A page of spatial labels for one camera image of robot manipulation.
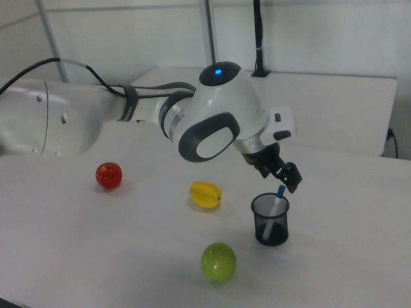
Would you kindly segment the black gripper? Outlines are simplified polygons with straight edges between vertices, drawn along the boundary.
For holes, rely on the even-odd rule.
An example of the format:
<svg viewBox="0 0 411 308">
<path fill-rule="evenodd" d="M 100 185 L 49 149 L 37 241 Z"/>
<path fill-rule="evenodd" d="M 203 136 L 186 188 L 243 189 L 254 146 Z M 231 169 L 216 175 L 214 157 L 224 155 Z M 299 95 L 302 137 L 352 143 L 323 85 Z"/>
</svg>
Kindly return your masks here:
<svg viewBox="0 0 411 308">
<path fill-rule="evenodd" d="M 286 186 L 290 193 L 294 193 L 302 181 L 297 166 L 292 162 L 283 162 L 278 143 L 271 144 L 259 152 L 242 155 L 246 163 L 253 166 L 263 178 L 273 175 Z"/>
</svg>

